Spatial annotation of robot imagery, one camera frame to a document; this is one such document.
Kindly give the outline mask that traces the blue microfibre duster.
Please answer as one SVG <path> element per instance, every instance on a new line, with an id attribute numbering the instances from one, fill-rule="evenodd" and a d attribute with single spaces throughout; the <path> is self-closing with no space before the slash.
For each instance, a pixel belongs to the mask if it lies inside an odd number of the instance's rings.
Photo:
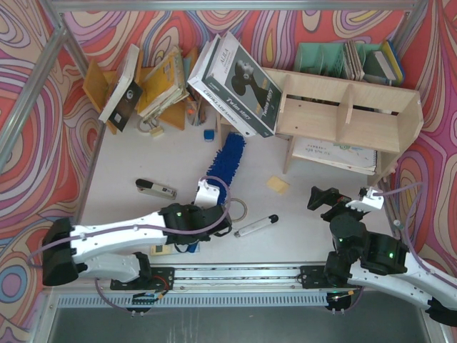
<path id="1" fill-rule="evenodd" d="M 212 165 L 209 167 L 206 175 L 221 179 L 229 188 L 241 162 L 245 145 L 246 140 L 243 136 L 233 132 L 229 133 L 223 147 L 217 151 Z M 220 189 L 217 204 L 225 205 L 227 193 L 222 183 L 215 179 L 207 179 L 207 182 Z"/>

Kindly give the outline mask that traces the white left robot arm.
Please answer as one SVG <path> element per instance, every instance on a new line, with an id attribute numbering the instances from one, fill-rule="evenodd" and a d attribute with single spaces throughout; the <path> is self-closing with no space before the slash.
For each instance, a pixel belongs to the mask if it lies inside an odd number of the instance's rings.
<path id="1" fill-rule="evenodd" d="M 206 242 L 231 229 L 229 213 L 220 204 L 204 209 L 175 203 L 143 217 L 95 226 L 58 219 L 43 239 L 43 284 L 61 286 L 79 277 L 144 284 L 152 276 L 142 247 Z"/>

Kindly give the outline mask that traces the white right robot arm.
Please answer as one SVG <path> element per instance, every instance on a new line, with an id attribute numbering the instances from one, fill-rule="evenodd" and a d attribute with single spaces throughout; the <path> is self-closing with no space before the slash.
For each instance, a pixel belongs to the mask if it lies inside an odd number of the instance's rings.
<path id="1" fill-rule="evenodd" d="M 300 268 L 302 287 L 368 287 L 415 304 L 440 324 L 456 326 L 456 278 L 420 258 L 408 237 L 367 230 L 363 217 L 382 209 L 387 193 L 363 187 L 359 196 L 353 200 L 336 188 L 312 187 L 307 208 L 329 207 L 321 218 L 329 225 L 333 251 L 325 264 Z"/>

